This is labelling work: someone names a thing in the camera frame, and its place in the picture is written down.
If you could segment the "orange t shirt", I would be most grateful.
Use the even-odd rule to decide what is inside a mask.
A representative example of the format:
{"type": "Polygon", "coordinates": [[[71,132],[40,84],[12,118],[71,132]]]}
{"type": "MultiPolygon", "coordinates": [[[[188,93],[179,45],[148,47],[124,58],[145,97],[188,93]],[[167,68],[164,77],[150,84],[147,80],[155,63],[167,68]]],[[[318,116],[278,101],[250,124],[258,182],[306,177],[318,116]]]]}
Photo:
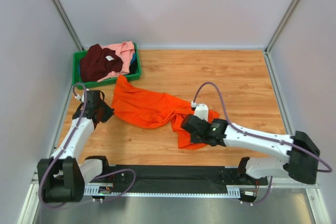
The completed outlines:
{"type": "Polygon", "coordinates": [[[197,150],[206,146],[192,143],[190,134],[181,128],[182,121],[193,111],[190,103],[180,98],[134,87],[126,77],[119,76],[112,108],[117,118],[143,129],[156,129],[170,123],[172,131],[177,133],[179,149],[197,150]]]}

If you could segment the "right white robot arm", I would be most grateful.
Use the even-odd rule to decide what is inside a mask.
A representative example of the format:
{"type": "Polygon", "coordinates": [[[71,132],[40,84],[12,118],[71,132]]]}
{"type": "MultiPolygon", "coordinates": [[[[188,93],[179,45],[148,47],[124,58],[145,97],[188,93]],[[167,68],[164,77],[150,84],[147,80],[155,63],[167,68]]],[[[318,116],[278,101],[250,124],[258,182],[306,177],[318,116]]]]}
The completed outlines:
{"type": "Polygon", "coordinates": [[[223,119],[207,122],[192,114],[182,121],[181,128],[190,134],[192,143],[240,147],[267,154],[267,158],[241,159],[239,169],[249,177],[288,175],[303,184],[316,183],[320,150],[305,132],[271,134],[223,119]]]}

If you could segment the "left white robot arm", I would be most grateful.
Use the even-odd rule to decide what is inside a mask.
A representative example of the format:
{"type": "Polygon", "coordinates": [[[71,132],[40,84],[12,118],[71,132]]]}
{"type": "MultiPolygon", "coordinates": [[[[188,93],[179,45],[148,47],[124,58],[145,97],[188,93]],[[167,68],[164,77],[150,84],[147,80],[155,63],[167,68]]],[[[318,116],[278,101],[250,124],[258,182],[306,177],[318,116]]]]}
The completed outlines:
{"type": "Polygon", "coordinates": [[[109,171],[105,156],[94,155],[78,164],[81,152],[99,123],[110,119],[114,110],[105,102],[100,90],[86,90],[72,116],[70,130],[50,158],[38,162],[39,200],[44,203],[80,202],[85,186],[109,171]]]}

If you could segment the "green plastic bin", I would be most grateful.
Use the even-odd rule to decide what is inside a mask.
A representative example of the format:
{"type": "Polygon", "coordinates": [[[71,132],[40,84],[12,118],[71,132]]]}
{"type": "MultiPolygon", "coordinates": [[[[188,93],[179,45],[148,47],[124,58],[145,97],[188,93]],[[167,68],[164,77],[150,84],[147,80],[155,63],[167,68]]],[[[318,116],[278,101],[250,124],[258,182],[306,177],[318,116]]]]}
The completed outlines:
{"type": "MultiPolygon", "coordinates": [[[[131,63],[131,71],[129,74],[125,75],[128,81],[134,81],[139,80],[140,76],[142,74],[141,65],[140,65],[140,59],[139,59],[139,51],[136,43],[133,43],[135,53],[134,58],[135,60],[131,63]]],[[[84,51],[78,51],[73,54],[72,57],[72,85],[74,85],[77,82],[82,82],[85,84],[86,88],[97,88],[107,85],[115,84],[117,81],[117,77],[109,78],[106,80],[103,80],[101,82],[83,82],[80,76],[80,60],[85,57],[87,54],[87,50],[84,51]]]]}

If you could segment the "maroon t shirt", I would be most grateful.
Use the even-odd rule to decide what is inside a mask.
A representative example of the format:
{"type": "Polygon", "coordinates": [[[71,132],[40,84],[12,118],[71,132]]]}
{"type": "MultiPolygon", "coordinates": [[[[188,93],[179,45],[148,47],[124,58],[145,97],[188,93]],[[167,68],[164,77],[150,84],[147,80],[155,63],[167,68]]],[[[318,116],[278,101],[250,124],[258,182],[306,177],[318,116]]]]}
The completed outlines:
{"type": "Polygon", "coordinates": [[[83,82],[95,82],[106,77],[110,72],[120,72],[123,61],[114,50],[95,44],[80,59],[80,76],[83,82]]]}

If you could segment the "blue t shirt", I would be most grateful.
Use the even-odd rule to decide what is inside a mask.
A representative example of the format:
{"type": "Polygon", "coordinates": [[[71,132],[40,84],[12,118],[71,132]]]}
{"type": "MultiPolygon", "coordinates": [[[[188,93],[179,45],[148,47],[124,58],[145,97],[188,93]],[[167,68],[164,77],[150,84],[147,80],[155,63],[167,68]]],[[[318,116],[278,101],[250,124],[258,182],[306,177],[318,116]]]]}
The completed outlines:
{"type": "Polygon", "coordinates": [[[136,65],[137,62],[138,62],[138,60],[137,60],[137,54],[134,53],[133,56],[132,56],[130,65],[136,65]]]}

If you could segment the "pink t shirt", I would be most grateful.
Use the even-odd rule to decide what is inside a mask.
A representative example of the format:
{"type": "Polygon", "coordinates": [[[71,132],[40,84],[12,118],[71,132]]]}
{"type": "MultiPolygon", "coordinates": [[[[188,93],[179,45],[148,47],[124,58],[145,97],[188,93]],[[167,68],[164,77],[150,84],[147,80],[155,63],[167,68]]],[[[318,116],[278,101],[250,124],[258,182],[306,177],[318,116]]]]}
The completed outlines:
{"type": "Polygon", "coordinates": [[[110,44],[110,45],[102,46],[102,49],[105,49],[105,48],[115,51],[116,56],[118,56],[122,60],[123,65],[120,71],[112,70],[105,77],[99,79],[98,82],[107,80],[109,78],[116,78],[119,75],[126,75],[130,73],[130,64],[133,58],[133,54],[135,53],[135,47],[134,47],[133,42],[124,41],[119,44],[110,44]]]}

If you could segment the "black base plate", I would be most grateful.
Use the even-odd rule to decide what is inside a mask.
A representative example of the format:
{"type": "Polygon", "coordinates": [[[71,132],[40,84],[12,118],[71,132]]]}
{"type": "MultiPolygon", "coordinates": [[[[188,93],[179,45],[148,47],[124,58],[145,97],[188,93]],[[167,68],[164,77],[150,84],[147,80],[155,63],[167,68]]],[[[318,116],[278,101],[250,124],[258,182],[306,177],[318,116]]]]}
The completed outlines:
{"type": "Polygon", "coordinates": [[[135,171],[136,188],[173,187],[204,192],[225,189],[227,186],[268,185],[265,177],[254,179],[239,173],[236,168],[224,166],[116,165],[104,168],[102,173],[105,175],[126,168],[135,171]]]}

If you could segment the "left aluminium frame post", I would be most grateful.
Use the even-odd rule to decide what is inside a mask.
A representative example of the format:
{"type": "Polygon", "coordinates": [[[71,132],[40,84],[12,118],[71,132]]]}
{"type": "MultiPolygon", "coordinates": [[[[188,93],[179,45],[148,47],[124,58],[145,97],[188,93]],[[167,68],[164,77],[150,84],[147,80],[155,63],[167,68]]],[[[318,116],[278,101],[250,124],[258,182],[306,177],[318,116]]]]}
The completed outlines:
{"type": "Polygon", "coordinates": [[[71,24],[71,21],[68,17],[68,15],[65,12],[65,9],[61,3],[60,0],[51,0],[53,5],[55,6],[58,15],[60,16],[63,24],[65,25],[65,28],[67,29],[72,41],[75,43],[76,47],[78,48],[79,51],[83,51],[84,47],[73,27],[73,25],[71,24]]]}

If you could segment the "aluminium frame post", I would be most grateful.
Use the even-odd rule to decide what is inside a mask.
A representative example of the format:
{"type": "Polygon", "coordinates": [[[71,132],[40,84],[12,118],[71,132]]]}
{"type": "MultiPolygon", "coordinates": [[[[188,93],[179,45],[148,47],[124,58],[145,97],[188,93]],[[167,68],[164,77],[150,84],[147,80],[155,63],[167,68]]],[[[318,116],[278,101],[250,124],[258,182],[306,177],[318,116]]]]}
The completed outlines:
{"type": "Polygon", "coordinates": [[[280,23],[278,24],[275,32],[273,33],[269,43],[265,47],[264,53],[266,55],[268,55],[272,51],[274,45],[276,44],[276,42],[279,39],[281,33],[283,32],[286,25],[290,21],[291,17],[293,16],[293,14],[294,14],[295,10],[297,9],[297,7],[299,6],[300,2],[301,2],[301,0],[292,0],[290,2],[290,4],[289,4],[287,10],[285,11],[280,23]]]}
{"type": "Polygon", "coordinates": [[[76,47],[78,48],[79,51],[83,51],[84,47],[73,27],[73,25],[71,24],[71,21],[68,17],[68,15],[65,12],[65,9],[61,3],[60,0],[51,0],[53,5],[55,6],[58,15],[60,16],[63,24],[65,25],[65,28],[67,29],[72,41],[75,43],[76,47]]]}

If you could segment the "right aluminium frame post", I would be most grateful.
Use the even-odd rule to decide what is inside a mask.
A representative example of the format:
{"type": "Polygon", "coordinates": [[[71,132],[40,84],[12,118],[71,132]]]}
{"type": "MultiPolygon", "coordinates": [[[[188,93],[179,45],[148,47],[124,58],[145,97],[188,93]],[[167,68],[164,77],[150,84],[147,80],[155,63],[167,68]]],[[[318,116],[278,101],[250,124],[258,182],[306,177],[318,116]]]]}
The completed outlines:
{"type": "Polygon", "coordinates": [[[276,44],[276,42],[279,39],[281,33],[283,32],[286,25],[290,21],[291,17],[293,16],[293,14],[294,14],[295,10],[297,9],[297,7],[299,6],[300,2],[301,2],[301,0],[292,0],[290,2],[290,4],[289,4],[287,10],[285,11],[280,23],[278,24],[275,32],[273,33],[269,43],[265,47],[264,53],[266,55],[268,55],[272,51],[274,45],[276,44]]]}

